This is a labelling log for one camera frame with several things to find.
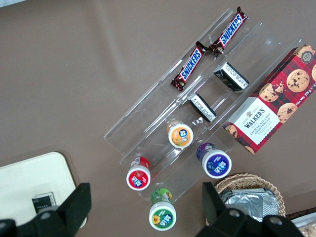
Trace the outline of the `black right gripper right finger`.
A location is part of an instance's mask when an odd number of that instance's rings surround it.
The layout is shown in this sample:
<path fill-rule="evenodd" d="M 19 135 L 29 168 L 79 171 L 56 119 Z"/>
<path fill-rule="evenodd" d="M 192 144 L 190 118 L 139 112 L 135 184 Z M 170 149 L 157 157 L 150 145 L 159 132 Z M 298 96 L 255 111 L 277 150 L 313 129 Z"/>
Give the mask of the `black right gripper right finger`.
<path fill-rule="evenodd" d="M 261 223 L 237 208 L 228 208 L 211 182 L 202 184 L 202 206 L 208 226 L 198 237 L 262 237 Z"/>

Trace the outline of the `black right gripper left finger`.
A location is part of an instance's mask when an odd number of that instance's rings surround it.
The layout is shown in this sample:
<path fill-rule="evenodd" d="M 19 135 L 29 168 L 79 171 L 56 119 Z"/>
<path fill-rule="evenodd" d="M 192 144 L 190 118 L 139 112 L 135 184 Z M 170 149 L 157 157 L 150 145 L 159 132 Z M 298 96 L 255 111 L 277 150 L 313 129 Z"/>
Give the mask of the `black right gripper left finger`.
<path fill-rule="evenodd" d="M 19 237 L 73 237 L 91 210 L 89 183 L 81 183 L 60 205 L 40 211 L 34 219 L 19 226 Z"/>

